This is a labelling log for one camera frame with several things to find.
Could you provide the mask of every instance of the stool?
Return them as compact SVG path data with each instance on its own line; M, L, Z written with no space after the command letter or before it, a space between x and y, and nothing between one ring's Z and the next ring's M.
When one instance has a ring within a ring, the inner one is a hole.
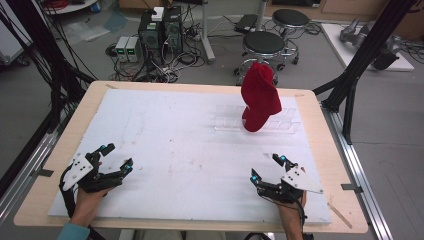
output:
M281 71L285 66L284 62L287 56L296 54L296 57L293 59L292 63L297 64L299 61L299 48L293 41L287 38L288 34L290 33L289 31L303 29L305 25L309 23L309 18L305 14L296 10L280 9L272 14L272 21L275 23L275 25L283 29L283 32L280 33L280 36L284 41L285 51L283 54L281 54L284 56L284 59L283 62L277 66L277 70ZM295 49L290 49L288 47L289 42L295 46Z
M234 70L235 75L240 75L239 81L237 82L237 86L240 86L243 82L243 78L250 68L250 64L253 62L259 62L267 64L271 67L273 72L273 83L277 85L277 75L275 74L274 67L269 64L267 59L280 56L284 53L284 41L281 38L270 32L251 32L244 36L243 38L243 48L244 53L242 56L246 56L247 54L253 55L255 58L245 60L238 68Z

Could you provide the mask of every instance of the gray floor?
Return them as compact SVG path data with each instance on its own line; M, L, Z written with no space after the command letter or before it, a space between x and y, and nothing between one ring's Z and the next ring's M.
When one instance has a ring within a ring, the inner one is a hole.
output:
M103 26L110 19L110 11L93 14L89 11L63 16L63 23L85 22L89 27ZM135 13L127 14L138 18ZM224 18L209 22L209 30ZM132 36L137 21L123 21L123 28L108 33L92 42L73 44L87 67L99 79L114 73L113 63L105 49L119 36ZM234 35L229 23L220 24L210 35ZM210 38L216 61L198 68L181 71L177 83L235 85L233 70L242 62L241 37ZM343 66L325 36L304 34L296 40L301 55L298 65L287 64L279 72L279 88L314 89L338 77ZM352 123L354 147L367 174L394 239L424 239L424 66L407 54L405 58L415 67L412 72L366 71L357 86ZM19 154L35 129L49 111L49 88L33 65L11 66L0 73L0 159L3 175ZM328 93L318 96L326 98ZM28 228L13 224L19 202L0 226L2 239L54 239L59 228ZM118 230L104 230L108 239L118 239ZM243 239L244 234L228 234L229 239ZM374 239L370 230L361 235L315 234L316 239Z

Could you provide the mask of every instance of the wooden table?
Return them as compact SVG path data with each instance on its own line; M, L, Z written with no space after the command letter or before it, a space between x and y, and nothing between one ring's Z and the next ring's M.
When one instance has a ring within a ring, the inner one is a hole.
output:
M66 217L48 216L49 208L58 191L59 178L69 164L95 115L103 96L108 89L132 89L149 91L232 93L239 94L239 87L157 84L97 81L91 84L71 121L60 137L44 169L54 171L51 177L39 176L14 222L18 226L62 226L68 222ZM368 230L365 217L353 191L344 191L341 184L350 183L331 136L318 101L312 91L297 89L278 89L280 96L296 99L303 125L308 135L313 158L333 222L328 225L305 225L305 232L364 233ZM219 222L219 221L171 221L147 219L104 218L95 220L92 225L102 228L121 229L181 229L181 230L219 230L246 232L282 232L278 224Z

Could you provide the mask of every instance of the teal sleeve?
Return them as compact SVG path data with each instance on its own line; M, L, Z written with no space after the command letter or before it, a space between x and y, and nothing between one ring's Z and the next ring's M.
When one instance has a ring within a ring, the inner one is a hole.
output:
M89 234L88 228L66 223L57 240L86 240Z

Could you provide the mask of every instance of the red cloth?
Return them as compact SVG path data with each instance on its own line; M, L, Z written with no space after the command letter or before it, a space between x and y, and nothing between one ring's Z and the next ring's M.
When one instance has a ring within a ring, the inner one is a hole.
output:
M242 119L244 128L256 132L262 128L269 116L281 112L277 89L272 83L272 69L265 64L254 62L244 77L241 95L247 107Z

